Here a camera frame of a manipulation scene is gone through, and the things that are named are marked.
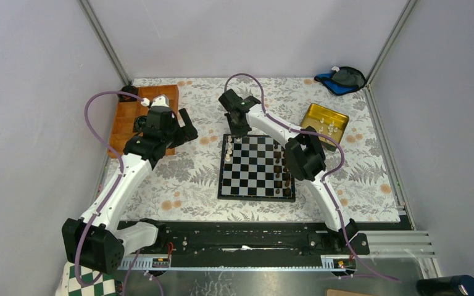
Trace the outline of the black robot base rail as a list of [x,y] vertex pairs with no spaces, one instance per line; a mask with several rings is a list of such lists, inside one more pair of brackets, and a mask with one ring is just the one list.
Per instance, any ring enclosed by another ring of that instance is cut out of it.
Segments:
[[323,223],[166,221],[144,255],[163,255],[173,268],[317,268],[321,257],[370,253],[365,234],[347,246]]

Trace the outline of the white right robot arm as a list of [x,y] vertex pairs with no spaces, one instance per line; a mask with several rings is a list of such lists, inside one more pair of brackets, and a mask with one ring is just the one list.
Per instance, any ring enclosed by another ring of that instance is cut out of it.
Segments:
[[314,197],[329,232],[332,251],[344,254],[354,245],[359,232],[356,222],[343,212],[343,206],[329,180],[331,174],[325,165],[325,153],[320,137],[314,129],[301,128],[268,113],[261,101],[253,96],[245,99],[234,90],[223,92],[218,101],[227,111],[231,134],[245,136],[256,128],[281,144],[290,174],[305,184]]

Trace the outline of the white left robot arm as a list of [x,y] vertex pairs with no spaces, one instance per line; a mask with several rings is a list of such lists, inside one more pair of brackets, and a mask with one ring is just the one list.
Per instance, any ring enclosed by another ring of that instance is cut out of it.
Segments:
[[100,273],[113,273],[124,256],[147,248],[160,253],[166,248],[164,224],[143,218],[120,229],[119,222],[128,199],[155,169],[157,162],[173,149],[198,137],[185,108],[174,112],[164,105],[152,106],[146,125],[127,141],[116,174],[98,200],[79,219],[67,219],[62,237],[69,262]]

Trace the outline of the gold metal tin box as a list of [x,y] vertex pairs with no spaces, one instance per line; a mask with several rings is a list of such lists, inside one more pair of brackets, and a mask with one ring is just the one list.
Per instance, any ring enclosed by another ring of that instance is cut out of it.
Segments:
[[347,115],[318,104],[310,104],[301,121],[301,127],[311,126],[318,133],[327,135],[340,143],[348,123]]

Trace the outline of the floral white table mat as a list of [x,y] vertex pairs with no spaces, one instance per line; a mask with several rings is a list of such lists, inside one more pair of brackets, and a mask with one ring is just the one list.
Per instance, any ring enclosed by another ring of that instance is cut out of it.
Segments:
[[349,117],[342,152],[327,152],[329,177],[345,214],[358,223],[395,223],[394,188],[362,91],[334,96],[313,78],[138,78],[137,87],[174,84],[198,138],[176,148],[128,200],[123,219],[161,221],[317,222],[322,214],[308,188],[296,182],[294,202],[220,200],[217,197],[223,135],[229,131],[218,97],[224,87],[239,96],[264,97],[267,110],[296,125],[310,104]]

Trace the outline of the dark rolled cloth corner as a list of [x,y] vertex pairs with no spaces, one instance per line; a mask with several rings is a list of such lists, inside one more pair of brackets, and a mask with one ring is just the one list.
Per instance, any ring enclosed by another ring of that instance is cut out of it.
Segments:
[[[138,96],[138,88],[133,85],[126,85],[121,90],[123,93],[130,93],[132,95]],[[125,94],[118,94],[119,102],[136,102],[137,99],[132,96],[127,96]]]

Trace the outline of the dark cylinder bottle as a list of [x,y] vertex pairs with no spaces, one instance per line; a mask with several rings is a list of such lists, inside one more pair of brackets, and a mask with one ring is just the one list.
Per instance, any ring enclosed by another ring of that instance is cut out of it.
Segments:
[[420,295],[474,296],[474,277],[456,275],[421,279],[416,283]]

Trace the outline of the orange wooden divided tray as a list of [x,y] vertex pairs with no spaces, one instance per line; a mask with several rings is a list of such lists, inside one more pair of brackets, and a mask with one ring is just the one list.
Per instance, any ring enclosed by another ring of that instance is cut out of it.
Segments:
[[[160,86],[141,86],[138,88],[138,96],[152,100],[159,95],[166,95],[169,99],[170,107],[178,113],[179,89],[175,84]],[[118,102],[112,125],[112,132],[109,145],[119,154],[122,154],[125,144],[136,133],[133,132],[133,122],[136,117],[147,115],[148,108],[136,102]]]

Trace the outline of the green white rolled chess mat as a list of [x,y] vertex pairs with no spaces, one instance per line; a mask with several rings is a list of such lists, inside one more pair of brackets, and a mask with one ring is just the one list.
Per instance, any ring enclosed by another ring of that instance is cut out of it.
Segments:
[[118,295],[120,284],[113,276],[102,274],[94,284],[83,287],[77,281],[74,264],[66,262],[55,295]]

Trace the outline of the dark chess pieces row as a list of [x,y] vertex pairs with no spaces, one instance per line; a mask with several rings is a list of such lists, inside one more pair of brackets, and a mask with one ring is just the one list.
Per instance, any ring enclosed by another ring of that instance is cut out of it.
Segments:
[[273,174],[274,196],[279,199],[292,199],[291,175],[285,168],[283,147],[277,141],[273,141]]

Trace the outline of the blue black cloth bundle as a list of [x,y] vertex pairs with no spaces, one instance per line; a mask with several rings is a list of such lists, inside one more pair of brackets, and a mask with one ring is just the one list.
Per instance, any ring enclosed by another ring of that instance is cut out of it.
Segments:
[[314,80],[335,96],[355,93],[367,84],[364,74],[356,68],[334,66],[329,73],[316,75]]

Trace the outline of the dark rolled cloth in tray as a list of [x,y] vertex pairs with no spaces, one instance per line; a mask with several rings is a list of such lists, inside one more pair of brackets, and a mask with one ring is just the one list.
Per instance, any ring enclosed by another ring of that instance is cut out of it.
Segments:
[[147,117],[145,115],[141,115],[135,118],[133,122],[133,132],[140,133],[146,127]]

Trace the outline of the black white chess board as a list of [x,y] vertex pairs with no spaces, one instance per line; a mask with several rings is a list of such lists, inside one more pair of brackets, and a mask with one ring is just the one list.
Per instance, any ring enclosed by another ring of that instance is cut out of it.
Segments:
[[[225,161],[227,138],[233,138],[231,160]],[[295,202],[296,191],[294,177],[291,175],[292,199],[279,199],[274,196],[273,187],[273,141],[267,135],[247,135],[241,137],[241,143],[235,143],[236,137],[223,135],[222,155],[218,181],[217,198],[222,200]]]

